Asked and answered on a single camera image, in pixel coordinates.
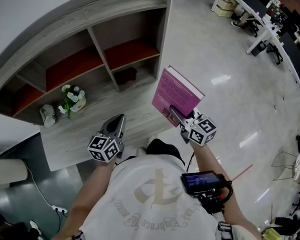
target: desk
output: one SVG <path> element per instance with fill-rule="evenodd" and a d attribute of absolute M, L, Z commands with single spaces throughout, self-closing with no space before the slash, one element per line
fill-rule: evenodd
<path fill-rule="evenodd" d="M 211 11 L 215 11 L 217 4 L 218 4 L 219 0 L 214 0 L 213 5 L 211 7 Z M 287 66 L 289 67 L 289 70 L 292 72 L 294 79 L 296 80 L 296 82 L 298 83 L 298 85 L 300 86 L 300 78 L 297 74 L 297 71 L 292 63 L 292 61 L 290 60 L 289 55 L 287 54 L 287 52 L 285 51 L 285 49 L 283 48 L 283 43 L 281 43 L 278 38 L 277 38 L 277 29 L 272 30 L 273 25 L 269 22 L 269 23 L 265 23 L 263 21 L 263 19 L 259 16 L 259 13 L 254 11 L 249 5 L 247 5 L 243 0 L 236 0 L 244 10 L 246 10 L 248 13 L 250 13 L 251 15 L 253 15 L 255 17 L 255 19 L 263 26 L 264 31 L 262 34 L 260 34 L 258 36 L 258 38 L 256 39 L 256 41 L 246 50 L 246 54 L 249 54 L 253 48 L 255 48 L 262 40 L 267 39 L 267 38 L 272 38 L 274 45 L 277 47 L 277 49 L 279 50 L 283 61 L 287 64 Z"/>
<path fill-rule="evenodd" d="M 300 35 L 299 33 L 296 31 L 294 32 L 294 36 L 296 37 L 296 40 L 294 41 L 295 44 L 300 44 Z"/>

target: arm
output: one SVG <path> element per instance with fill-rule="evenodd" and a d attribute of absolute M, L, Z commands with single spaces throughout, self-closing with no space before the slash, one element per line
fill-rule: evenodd
<path fill-rule="evenodd" d="M 116 159 L 113 159 L 110 163 L 98 164 L 76 196 L 63 228 L 52 240 L 66 240 L 79 232 L 79 227 L 92 208 L 106 193 L 115 161 Z"/>
<path fill-rule="evenodd" d="M 229 176 L 218 163 L 214 154 L 211 152 L 208 145 L 199 146 L 193 142 L 190 143 L 195 154 L 196 162 L 200 172 L 214 171 L 216 174 L 223 174 L 227 181 L 230 181 Z M 224 204 L 224 220 L 230 225 L 239 225 L 248 230 L 258 240 L 261 239 L 261 234 L 258 232 L 255 225 L 248 221 L 240 210 L 240 207 L 236 200 L 236 195 L 230 197 L 229 201 Z"/>

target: book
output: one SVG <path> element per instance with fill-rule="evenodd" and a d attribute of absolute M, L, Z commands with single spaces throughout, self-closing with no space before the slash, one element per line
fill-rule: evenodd
<path fill-rule="evenodd" d="M 170 112 L 174 106 L 187 116 L 199 104 L 205 95 L 190 83 L 172 66 L 163 69 L 152 105 L 164 115 L 174 127 L 178 126 Z"/>

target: small screen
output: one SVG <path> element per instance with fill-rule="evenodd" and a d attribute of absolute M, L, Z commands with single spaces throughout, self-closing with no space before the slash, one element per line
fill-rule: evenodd
<path fill-rule="evenodd" d="M 206 184 L 216 183 L 220 181 L 218 177 L 212 172 L 201 175 L 189 175 L 185 178 L 189 187 L 203 186 Z"/>

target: black cable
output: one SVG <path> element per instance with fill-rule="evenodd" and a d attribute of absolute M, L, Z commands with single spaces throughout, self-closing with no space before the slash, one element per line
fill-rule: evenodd
<path fill-rule="evenodd" d="M 56 232 L 56 233 L 58 234 L 58 233 L 59 233 L 59 231 L 60 231 L 60 227 L 61 227 L 61 217 L 60 217 L 59 213 L 57 212 L 57 209 L 55 210 L 55 212 L 56 212 L 56 215 L 58 215 L 58 218 L 59 218 L 59 226 L 58 226 L 58 231 Z"/>
<path fill-rule="evenodd" d="M 68 218 L 68 216 L 65 215 L 65 211 L 64 211 L 64 210 L 62 210 L 62 215 L 63 215 L 64 217 Z"/>
<path fill-rule="evenodd" d="M 191 163 L 192 163 L 192 158 L 194 158 L 194 156 L 195 156 L 195 152 L 193 152 L 193 153 L 192 153 L 192 156 L 191 156 L 191 158 L 190 158 L 190 161 L 189 161 L 188 167 L 186 168 L 186 172 L 188 172 L 188 171 L 189 171 L 189 166 L 191 165 Z"/>

